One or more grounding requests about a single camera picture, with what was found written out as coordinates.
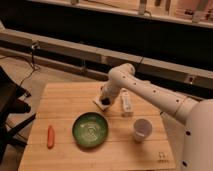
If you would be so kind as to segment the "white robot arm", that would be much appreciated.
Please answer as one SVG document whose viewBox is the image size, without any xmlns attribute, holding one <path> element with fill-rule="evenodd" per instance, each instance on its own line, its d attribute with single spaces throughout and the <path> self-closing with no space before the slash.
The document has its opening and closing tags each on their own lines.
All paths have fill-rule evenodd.
<svg viewBox="0 0 213 171">
<path fill-rule="evenodd" d="M 99 100 L 111 106 L 122 88 L 132 91 L 185 126 L 181 171 L 213 171 L 213 99 L 202 101 L 137 79 L 126 63 L 108 72 Z"/>
</svg>

